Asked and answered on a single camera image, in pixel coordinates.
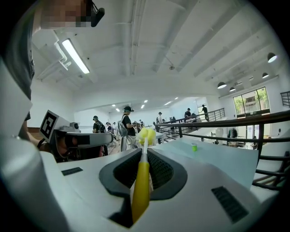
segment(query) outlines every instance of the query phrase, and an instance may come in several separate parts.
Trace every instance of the white wall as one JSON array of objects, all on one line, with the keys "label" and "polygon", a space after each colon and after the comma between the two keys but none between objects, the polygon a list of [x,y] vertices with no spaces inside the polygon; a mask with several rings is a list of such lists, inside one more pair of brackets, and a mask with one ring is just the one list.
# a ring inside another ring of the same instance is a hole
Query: white wall
[{"label": "white wall", "polygon": [[73,95],[57,85],[34,79],[31,85],[31,102],[33,105],[28,127],[40,127],[47,110],[68,121],[74,121]]},{"label": "white wall", "polygon": [[[236,92],[234,94],[229,95],[228,97],[221,97],[220,101],[221,101],[222,107],[225,108],[226,117],[229,120],[237,118],[233,97],[236,97],[238,95],[241,95],[241,94],[256,90],[258,88],[262,88],[262,87],[266,87],[271,113],[277,113],[277,112],[289,110],[289,108],[286,108],[282,105],[282,99],[280,95],[280,93],[282,92],[281,86],[280,86],[282,78],[283,77],[278,76],[262,84],[253,86],[247,90]],[[281,122],[281,123],[273,123],[271,125],[271,136],[277,137],[279,129],[282,129],[282,133],[284,133],[289,128],[290,128],[289,121]]]},{"label": "white wall", "polygon": [[223,108],[221,101],[216,96],[207,96],[208,112]]},{"label": "white wall", "polygon": [[[167,119],[167,121],[169,121],[169,117],[172,117],[173,115],[170,114],[170,110],[169,108],[161,108],[161,109],[154,109],[154,110],[139,110],[139,111],[134,111],[130,114],[130,120],[131,122],[139,122],[139,120],[141,119],[145,126],[148,125],[153,125],[153,122],[156,122],[156,118],[159,116],[158,113],[162,112],[162,118],[163,119]],[[119,113],[110,113],[109,117],[110,117],[110,123],[113,122],[118,122],[122,119],[122,112]]]},{"label": "white wall", "polygon": [[94,116],[98,116],[99,120],[105,125],[109,121],[109,114],[104,113],[98,109],[90,109],[85,111],[79,111],[74,113],[76,122],[80,123],[79,129],[82,133],[91,133],[94,125],[92,120]]},{"label": "white wall", "polygon": [[191,113],[198,115],[198,105],[196,102],[196,97],[186,97],[181,101],[172,104],[169,107],[170,117],[175,117],[176,119],[184,118],[184,113],[187,111],[187,108],[190,108]]},{"label": "white wall", "polygon": [[207,102],[207,98],[206,97],[199,97],[196,99],[196,103],[198,105],[198,107],[202,107],[203,105],[207,106],[208,102]]}]

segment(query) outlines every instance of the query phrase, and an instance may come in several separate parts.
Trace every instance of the person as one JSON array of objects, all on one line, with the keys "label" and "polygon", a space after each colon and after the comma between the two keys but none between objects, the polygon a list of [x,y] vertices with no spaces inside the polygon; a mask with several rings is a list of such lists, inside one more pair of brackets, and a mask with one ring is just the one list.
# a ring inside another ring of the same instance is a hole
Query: person
[{"label": "person", "polygon": [[142,128],[144,126],[144,122],[141,119],[139,120],[139,122],[140,122],[140,127]]},{"label": "person", "polygon": [[118,128],[118,125],[116,124],[116,122],[113,123],[113,129],[114,129],[114,135],[117,139],[117,141],[120,140],[119,138],[119,128]]},{"label": "person", "polygon": [[92,130],[93,133],[105,133],[106,132],[104,124],[102,124],[99,121],[99,118],[96,115],[93,117],[93,121],[95,121],[94,126],[93,126],[93,130]]},{"label": "person", "polygon": [[[3,60],[14,81],[31,100],[31,84],[34,77],[34,60],[31,51],[32,35],[40,29],[52,29],[76,25],[91,15],[89,9],[93,7],[91,0],[42,0],[32,7],[17,23],[10,35],[10,41],[4,51]],[[35,139],[27,128],[27,120],[31,118],[28,113],[19,132],[19,137],[33,143],[40,151],[51,152],[48,143]],[[72,143],[77,145],[77,139],[72,138]],[[59,154],[67,154],[65,137],[57,140]]]},{"label": "person", "polygon": [[112,129],[112,126],[111,126],[110,122],[106,122],[106,126],[107,126],[107,131],[109,133],[112,133],[113,129]]},{"label": "person", "polygon": [[190,108],[187,108],[187,111],[184,113],[184,117],[185,118],[191,117]]},{"label": "person", "polygon": [[158,115],[159,116],[156,118],[156,123],[162,123],[163,122],[162,117],[161,117],[162,113],[159,112]]},{"label": "person", "polygon": [[[113,134],[113,128],[112,128],[110,122],[106,122],[106,125],[108,126],[107,133]],[[112,144],[114,145],[114,147],[119,145],[115,140],[112,141]]]},{"label": "person", "polygon": [[206,121],[209,121],[209,119],[208,119],[208,109],[207,109],[207,107],[205,107],[204,105],[203,105],[203,109],[201,110],[201,112],[204,112],[204,116],[205,116],[205,120]]},{"label": "person", "polygon": [[126,106],[124,108],[124,113],[122,117],[122,123],[124,124],[124,127],[128,130],[127,134],[127,144],[129,145],[129,148],[137,148],[136,145],[136,132],[134,127],[137,126],[137,124],[131,124],[131,120],[129,118],[129,115],[132,112],[132,108],[130,106]]},{"label": "person", "polygon": [[258,148],[258,144],[257,144],[256,142],[253,142],[253,143],[251,144],[251,147],[253,148],[253,150],[256,150],[256,149]]}]

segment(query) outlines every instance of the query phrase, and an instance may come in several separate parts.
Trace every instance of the metal handrail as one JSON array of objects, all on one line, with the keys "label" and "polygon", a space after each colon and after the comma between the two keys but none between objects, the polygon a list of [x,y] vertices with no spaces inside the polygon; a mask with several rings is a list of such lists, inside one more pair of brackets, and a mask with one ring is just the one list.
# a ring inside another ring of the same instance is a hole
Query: metal handrail
[{"label": "metal handrail", "polygon": [[[276,123],[290,120],[290,110],[278,112],[269,115],[257,115],[241,119],[223,120],[223,121],[208,121],[208,122],[194,122],[194,123],[178,123],[174,127],[231,127],[231,126],[249,126]],[[170,124],[161,123],[156,126],[172,126]]]},{"label": "metal handrail", "polygon": [[[259,160],[274,160],[274,161],[289,161],[290,157],[282,157],[282,156],[264,156],[261,155],[262,146],[264,142],[267,143],[278,143],[278,142],[288,142],[290,141],[290,137],[286,138],[275,138],[275,139],[264,139],[264,125],[268,123],[277,123],[277,122],[283,122],[283,121],[289,121],[290,120],[290,110],[284,111],[284,112],[278,112],[274,114],[269,115],[263,115],[263,116],[251,116],[248,118],[242,118],[242,119],[234,119],[234,120],[224,120],[224,121],[208,121],[208,122],[195,122],[195,123],[177,123],[172,125],[174,121],[171,121],[170,124],[168,123],[162,123],[162,124],[156,124],[156,131],[157,132],[169,132],[171,134],[179,134],[180,138],[184,135],[186,136],[192,136],[192,137],[198,137],[198,138],[207,138],[207,139],[214,139],[214,140],[225,140],[225,141],[235,141],[235,142],[256,142],[257,143],[257,150],[258,150],[258,163]],[[204,135],[191,135],[191,134],[185,134],[182,133],[182,127],[236,127],[236,126],[249,126],[249,125],[259,125],[259,138],[258,139],[240,139],[240,138],[223,138],[223,137],[213,137],[213,136],[204,136]],[[162,130],[163,127],[178,127],[179,132],[175,131],[166,131]],[[264,175],[271,175],[276,176],[276,178],[280,178],[283,176],[286,176],[288,173],[287,171],[278,171],[278,172],[271,172],[271,171],[263,171],[256,169],[256,173],[264,174]],[[267,185],[267,184],[260,184],[253,182],[252,185],[258,186],[261,188],[271,189],[271,190],[281,190],[280,186],[273,186],[273,185]]]},{"label": "metal handrail", "polygon": [[183,121],[184,119],[185,120],[188,120],[188,119],[193,119],[193,118],[196,118],[198,116],[202,116],[202,115],[205,115],[205,114],[209,114],[209,113],[213,113],[215,111],[210,111],[210,112],[207,112],[207,113],[204,113],[204,114],[198,114],[198,115],[194,115],[194,116],[190,116],[190,117],[187,117],[187,118],[180,118],[180,119],[176,119],[176,120],[173,120],[173,121],[166,121],[166,122],[163,122],[163,123],[160,123],[160,124],[168,124],[168,123],[175,123],[177,121]]}]

